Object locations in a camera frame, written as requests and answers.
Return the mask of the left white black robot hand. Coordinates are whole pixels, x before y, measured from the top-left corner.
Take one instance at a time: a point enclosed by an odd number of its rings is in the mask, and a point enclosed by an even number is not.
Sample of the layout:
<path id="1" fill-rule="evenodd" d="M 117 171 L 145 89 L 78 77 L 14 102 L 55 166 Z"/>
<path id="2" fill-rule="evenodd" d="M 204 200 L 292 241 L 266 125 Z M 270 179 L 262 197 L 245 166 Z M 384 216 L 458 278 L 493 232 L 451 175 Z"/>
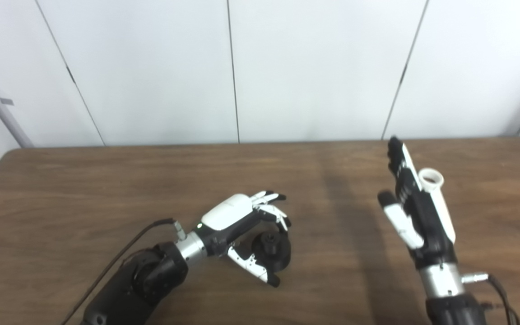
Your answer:
<path id="1" fill-rule="evenodd" d="M 284 200 L 285 195 L 269 190 L 252 196 L 234 194 L 207 212 L 192 234 L 196 236 L 196 242 L 202 244 L 201 251 L 206 256 L 227 255 L 254 277 L 277 288 L 280 286 L 280 278 L 276 275 L 276 267 L 269 266 L 267 257 L 262 257 L 258 251 L 237 244 L 237 239 L 260 222 L 274 223 L 277 227 L 275 237 L 286 238 L 292 226 L 291 221 L 272 204 Z"/>

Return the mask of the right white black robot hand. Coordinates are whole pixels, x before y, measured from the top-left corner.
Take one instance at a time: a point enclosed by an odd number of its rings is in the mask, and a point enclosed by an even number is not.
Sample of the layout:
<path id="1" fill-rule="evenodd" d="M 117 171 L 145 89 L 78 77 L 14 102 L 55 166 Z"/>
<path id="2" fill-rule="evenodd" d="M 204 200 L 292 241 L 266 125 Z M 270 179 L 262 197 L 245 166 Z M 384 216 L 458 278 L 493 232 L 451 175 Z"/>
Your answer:
<path id="1" fill-rule="evenodd" d="M 444 177 L 431 168 L 417 170 L 404 142 L 388 142 L 388 168 L 394 191 L 382 190 L 378 203 L 420 270 L 437 264 L 456 264 L 456 233 L 442 195 Z"/>

